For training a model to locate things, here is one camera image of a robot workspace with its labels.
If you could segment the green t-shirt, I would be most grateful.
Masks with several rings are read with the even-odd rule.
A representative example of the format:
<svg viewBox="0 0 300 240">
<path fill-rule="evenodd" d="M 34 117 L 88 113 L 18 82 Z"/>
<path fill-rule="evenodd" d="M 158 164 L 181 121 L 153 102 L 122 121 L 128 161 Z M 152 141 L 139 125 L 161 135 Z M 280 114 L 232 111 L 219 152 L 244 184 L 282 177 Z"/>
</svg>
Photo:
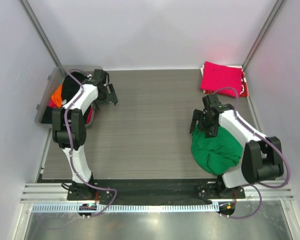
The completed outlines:
<svg viewBox="0 0 300 240">
<path fill-rule="evenodd" d="M 209 137 L 196 125 L 191 133 L 191 153 L 195 162 L 212 175 L 221 175 L 240 163 L 243 147 L 224 127 L 216 137 Z"/>
</svg>

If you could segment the aluminium frame rail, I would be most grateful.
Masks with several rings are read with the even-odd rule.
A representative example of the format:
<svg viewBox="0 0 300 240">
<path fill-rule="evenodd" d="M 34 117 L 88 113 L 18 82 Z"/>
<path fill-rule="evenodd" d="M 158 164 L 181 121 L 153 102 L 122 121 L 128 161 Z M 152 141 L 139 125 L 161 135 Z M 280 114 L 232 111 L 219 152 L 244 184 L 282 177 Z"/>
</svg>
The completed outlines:
<svg viewBox="0 0 300 240">
<path fill-rule="evenodd" d="M 228 198 L 214 196 L 208 191 L 203 192 L 203 198 L 212 202 L 225 202 L 231 200 L 237 201 L 257 201 L 260 198 L 264 201 L 293 201 L 295 198 L 290 188 L 270 189 L 261 185 L 245 186 L 236 195 Z M 21 195 L 21 203 L 65 203 L 65 202 L 87 202 L 91 203 L 95 198 L 68 199 L 68 191 L 63 189 L 61 185 L 54 183 L 29 183 L 26 184 Z"/>
</svg>

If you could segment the left aluminium corner post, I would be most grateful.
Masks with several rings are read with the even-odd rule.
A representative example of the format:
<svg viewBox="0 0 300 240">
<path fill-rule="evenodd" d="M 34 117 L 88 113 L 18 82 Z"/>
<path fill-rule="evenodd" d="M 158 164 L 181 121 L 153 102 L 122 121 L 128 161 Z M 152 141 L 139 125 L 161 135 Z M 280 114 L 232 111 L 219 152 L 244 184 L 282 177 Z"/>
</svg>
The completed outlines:
<svg viewBox="0 0 300 240">
<path fill-rule="evenodd" d="M 30 3 L 28 0 L 18 0 L 20 5 L 22 6 L 25 14 L 27 15 L 28 19 L 30 20 L 34 30 L 38 34 L 41 42 L 43 43 L 45 49 L 47 50 L 49 56 L 51 57 L 52 61 L 54 62 L 55 66 L 59 68 L 60 72 L 65 76 L 66 71 L 60 61 L 60 59 L 57 56 L 57 53 L 55 52 L 51 42 L 49 41 L 43 27 L 40 24 L 40 21 L 38 20 L 34 10 L 32 9 Z"/>
</svg>

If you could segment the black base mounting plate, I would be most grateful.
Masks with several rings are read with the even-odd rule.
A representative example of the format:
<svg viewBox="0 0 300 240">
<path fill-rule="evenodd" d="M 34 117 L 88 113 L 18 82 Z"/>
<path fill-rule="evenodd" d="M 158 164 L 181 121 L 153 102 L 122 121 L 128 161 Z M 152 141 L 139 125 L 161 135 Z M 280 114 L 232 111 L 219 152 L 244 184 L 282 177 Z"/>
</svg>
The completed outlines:
<svg viewBox="0 0 300 240">
<path fill-rule="evenodd" d="M 244 199 L 244 189 L 239 186 L 225 189 L 215 178 L 181 179 L 99 179 L 94 181 L 99 188 L 89 189 L 84 184 L 73 186 L 62 183 L 68 191 L 69 201 L 99 201 L 107 205 L 114 196 L 110 189 L 116 189 L 113 205 L 124 206 L 172 206 L 204 205 L 210 200 Z"/>
</svg>

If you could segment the aluminium corner post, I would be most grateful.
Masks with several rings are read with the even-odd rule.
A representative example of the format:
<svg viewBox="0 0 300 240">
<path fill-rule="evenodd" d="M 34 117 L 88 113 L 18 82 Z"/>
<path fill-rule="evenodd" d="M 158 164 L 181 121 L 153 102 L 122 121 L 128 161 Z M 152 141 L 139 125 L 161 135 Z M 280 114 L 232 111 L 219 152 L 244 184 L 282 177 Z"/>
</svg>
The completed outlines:
<svg viewBox="0 0 300 240">
<path fill-rule="evenodd" d="M 280 11 L 284 7 L 286 0 L 276 0 L 274 2 L 274 5 L 272 6 L 269 14 L 267 15 L 260 31 L 258 32 L 250 50 L 248 51 L 248 54 L 246 58 L 243 61 L 242 69 L 243 71 L 246 71 L 248 68 L 249 64 L 251 63 L 253 57 L 255 56 L 258 48 L 262 44 L 263 40 L 266 38 L 267 33 L 270 31 L 273 23 L 275 22 L 276 18 L 280 14 Z"/>
<path fill-rule="evenodd" d="M 49 41 L 43 27 L 40 24 L 40 21 L 38 20 L 34 10 L 32 9 L 30 3 L 28 0 L 18 0 L 20 5 L 22 6 L 25 14 L 27 15 L 28 19 L 30 20 L 34 30 L 38 34 L 41 42 L 43 43 L 45 49 L 47 50 L 49 56 L 51 57 L 52 61 L 54 62 L 55 66 L 59 68 L 60 72 L 65 76 L 66 71 L 60 61 L 60 59 L 57 56 L 57 53 L 55 52 L 51 42 Z"/>
</svg>

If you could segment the folded pink t-shirt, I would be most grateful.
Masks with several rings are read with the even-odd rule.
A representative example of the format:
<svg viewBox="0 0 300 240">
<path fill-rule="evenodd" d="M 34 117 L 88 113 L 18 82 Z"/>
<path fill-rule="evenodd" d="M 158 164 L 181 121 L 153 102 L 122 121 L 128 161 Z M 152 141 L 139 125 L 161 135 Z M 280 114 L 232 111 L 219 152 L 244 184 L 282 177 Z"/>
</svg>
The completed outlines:
<svg viewBox="0 0 300 240">
<path fill-rule="evenodd" d="M 206 61 L 203 65 L 203 76 L 200 89 L 213 93 L 222 88 L 233 88 L 240 96 L 242 91 L 242 68 L 219 65 Z"/>
</svg>

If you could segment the black t-shirt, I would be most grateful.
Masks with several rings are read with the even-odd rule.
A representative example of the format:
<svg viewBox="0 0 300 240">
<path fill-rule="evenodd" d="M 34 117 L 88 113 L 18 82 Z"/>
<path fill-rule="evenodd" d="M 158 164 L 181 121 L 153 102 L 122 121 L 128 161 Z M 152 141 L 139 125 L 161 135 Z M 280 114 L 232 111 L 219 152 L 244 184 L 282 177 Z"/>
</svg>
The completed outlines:
<svg viewBox="0 0 300 240">
<path fill-rule="evenodd" d="M 71 73 L 80 83 L 82 83 L 86 78 L 87 75 L 82 74 L 78 71 L 74 71 Z M 64 103 L 68 103 L 68 101 L 70 101 L 75 95 L 76 93 L 79 91 L 79 84 L 73 80 L 73 78 L 69 75 L 66 75 L 62 85 L 62 93 L 61 93 L 61 97 L 62 97 L 62 104 Z"/>
</svg>

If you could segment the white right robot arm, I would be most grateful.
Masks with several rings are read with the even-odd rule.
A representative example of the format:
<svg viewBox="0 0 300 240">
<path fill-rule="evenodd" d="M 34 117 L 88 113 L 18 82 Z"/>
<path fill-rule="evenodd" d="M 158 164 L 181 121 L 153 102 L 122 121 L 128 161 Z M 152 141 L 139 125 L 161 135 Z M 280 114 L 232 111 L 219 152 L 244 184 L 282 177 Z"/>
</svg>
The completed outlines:
<svg viewBox="0 0 300 240">
<path fill-rule="evenodd" d="M 204 171 L 216 176 L 215 191 L 226 198 L 234 190 L 283 176 L 281 141 L 257 131 L 231 104 L 215 94 L 193 111 L 189 133 L 191 153 Z"/>
</svg>

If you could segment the orange t-shirt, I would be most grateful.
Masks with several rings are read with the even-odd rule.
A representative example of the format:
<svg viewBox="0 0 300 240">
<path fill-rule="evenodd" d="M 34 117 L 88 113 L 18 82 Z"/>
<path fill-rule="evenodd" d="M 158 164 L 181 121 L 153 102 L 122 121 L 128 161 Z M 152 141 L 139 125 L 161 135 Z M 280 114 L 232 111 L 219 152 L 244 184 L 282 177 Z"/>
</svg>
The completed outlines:
<svg viewBox="0 0 300 240">
<path fill-rule="evenodd" d="M 63 105 L 62 99 L 62 87 L 63 85 L 59 85 L 58 88 L 54 91 L 54 93 L 50 97 L 49 106 L 52 108 L 61 108 Z"/>
</svg>

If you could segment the clear plastic bin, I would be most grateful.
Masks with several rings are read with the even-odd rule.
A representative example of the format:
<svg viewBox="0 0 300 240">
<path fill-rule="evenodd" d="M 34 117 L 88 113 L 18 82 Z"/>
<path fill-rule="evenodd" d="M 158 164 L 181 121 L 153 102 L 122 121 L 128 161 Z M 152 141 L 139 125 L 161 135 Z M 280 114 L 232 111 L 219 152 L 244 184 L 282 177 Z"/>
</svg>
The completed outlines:
<svg viewBox="0 0 300 240">
<path fill-rule="evenodd" d="M 50 129 L 52 127 L 52 111 L 55 108 L 62 108 L 78 94 L 80 86 L 68 73 L 71 73 L 82 83 L 88 75 L 93 75 L 94 70 L 101 69 L 102 67 L 98 65 L 62 65 L 61 67 L 55 67 L 48 76 L 48 84 L 40 103 L 36 107 L 35 123 Z"/>
</svg>

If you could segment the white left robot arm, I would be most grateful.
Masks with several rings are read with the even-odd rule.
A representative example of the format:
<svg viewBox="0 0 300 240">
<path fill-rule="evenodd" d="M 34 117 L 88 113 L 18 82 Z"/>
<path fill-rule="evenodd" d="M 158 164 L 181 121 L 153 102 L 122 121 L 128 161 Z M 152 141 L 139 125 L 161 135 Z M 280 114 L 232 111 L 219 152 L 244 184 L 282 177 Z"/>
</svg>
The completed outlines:
<svg viewBox="0 0 300 240">
<path fill-rule="evenodd" d="M 95 69 L 92 74 L 72 69 L 50 101 L 52 138 L 65 153 L 72 172 L 71 185 L 63 184 L 63 188 L 90 200 L 97 188 L 84 150 L 87 125 L 96 108 L 118 103 L 110 75 L 103 69 Z"/>
</svg>

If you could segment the right aluminium corner post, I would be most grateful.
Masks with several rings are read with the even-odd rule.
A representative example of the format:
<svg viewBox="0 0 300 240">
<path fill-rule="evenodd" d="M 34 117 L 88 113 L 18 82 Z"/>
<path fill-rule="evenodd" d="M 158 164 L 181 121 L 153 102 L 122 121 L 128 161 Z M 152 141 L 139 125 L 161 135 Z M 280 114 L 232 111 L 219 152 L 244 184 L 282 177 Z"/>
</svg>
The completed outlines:
<svg viewBox="0 0 300 240">
<path fill-rule="evenodd" d="M 258 48 L 262 44 L 263 40 L 266 38 L 267 33 L 270 31 L 273 23 L 275 22 L 276 18 L 280 14 L 280 11 L 284 7 L 286 0 L 276 0 L 274 2 L 274 5 L 272 6 L 269 14 L 267 15 L 260 31 L 258 32 L 250 50 L 248 51 L 248 54 L 246 58 L 243 61 L 242 69 L 243 71 L 246 71 L 248 68 L 249 64 L 251 63 L 253 57 L 255 56 Z"/>
</svg>

